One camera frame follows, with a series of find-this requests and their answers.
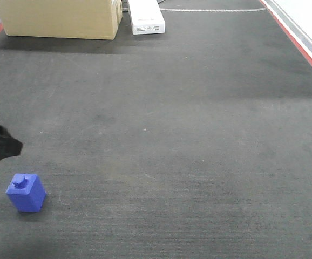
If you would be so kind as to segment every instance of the white cable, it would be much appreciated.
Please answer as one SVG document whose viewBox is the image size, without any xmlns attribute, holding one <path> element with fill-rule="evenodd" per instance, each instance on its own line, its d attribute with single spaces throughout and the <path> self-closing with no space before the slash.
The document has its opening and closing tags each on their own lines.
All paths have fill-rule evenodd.
<svg viewBox="0 0 312 259">
<path fill-rule="evenodd" d="M 161 11 L 170 12 L 259 12 L 264 11 L 266 8 L 257 9 L 174 9 L 174 8 L 160 8 Z"/>
</svg>

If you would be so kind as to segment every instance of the blue block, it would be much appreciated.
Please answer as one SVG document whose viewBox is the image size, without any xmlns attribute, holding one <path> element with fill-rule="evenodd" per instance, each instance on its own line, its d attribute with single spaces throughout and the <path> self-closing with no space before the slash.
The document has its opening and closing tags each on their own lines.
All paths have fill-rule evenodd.
<svg viewBox="0 0 312 259">
<path fill-rule="evenodd" d="M 37 174 L 15 174 L 6 194 L 20 212 L 39 212 L 46 197 Z"/>
</svg>

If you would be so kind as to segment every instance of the floor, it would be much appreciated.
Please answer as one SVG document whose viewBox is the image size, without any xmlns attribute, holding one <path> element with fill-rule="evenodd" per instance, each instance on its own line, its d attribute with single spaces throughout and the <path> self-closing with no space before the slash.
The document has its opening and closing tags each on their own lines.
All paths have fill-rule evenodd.
<svg viewBox="0 0 312 259">
<path fill-rule="evenodd" d="M 172 0 L 250 9 L 257 0 Z M 114 41 L 0 34 L 1 258 L 312 258 L 312 68 L 267 11 Z M 5 190 L 37 173 L 18 213 Z"/>
</svg>

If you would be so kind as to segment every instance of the white box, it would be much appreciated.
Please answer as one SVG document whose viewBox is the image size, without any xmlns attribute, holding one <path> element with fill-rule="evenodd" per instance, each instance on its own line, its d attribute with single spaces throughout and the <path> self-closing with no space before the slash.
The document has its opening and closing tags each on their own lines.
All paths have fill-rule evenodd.
<svg viewBox="0 0 312 259">
<path fill-rule="evenodd" d="M 165 32 L 165 20 L 157 0 L 128 0 L 134 35 Z"/>
</svg>

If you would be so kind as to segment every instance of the cable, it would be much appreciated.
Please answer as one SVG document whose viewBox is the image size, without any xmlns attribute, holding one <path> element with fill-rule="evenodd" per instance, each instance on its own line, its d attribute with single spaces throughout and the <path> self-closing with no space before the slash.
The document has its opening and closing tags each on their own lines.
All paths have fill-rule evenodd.
<svg viewBox="0 0 312 259">
<path fill-rule="evenodd" d="M 163 3 L 165 0 L 158 0 L 157 3 Z M 257 9 L 175 9 L 175 8 L 160 8 L 161 11 L 169 12 L 259 12 L 264 11 L 266 8 Z M 124 7 L 123 12 L 128 12 L 128 8 Z"/>
<path fill-rule="evenodd" d="M 165 0 L 160 0 L 160 1 L 157 1 L 157 3 L 160 4 L 160 3 L 163 3 L 164 1 Z M 122 0 L 121 2 L 124 4 L 124 3 L 127 3 L 127 0 Z M 128 12 L 128 8 L 123 8 L 123 12 Z"/>
</svg>

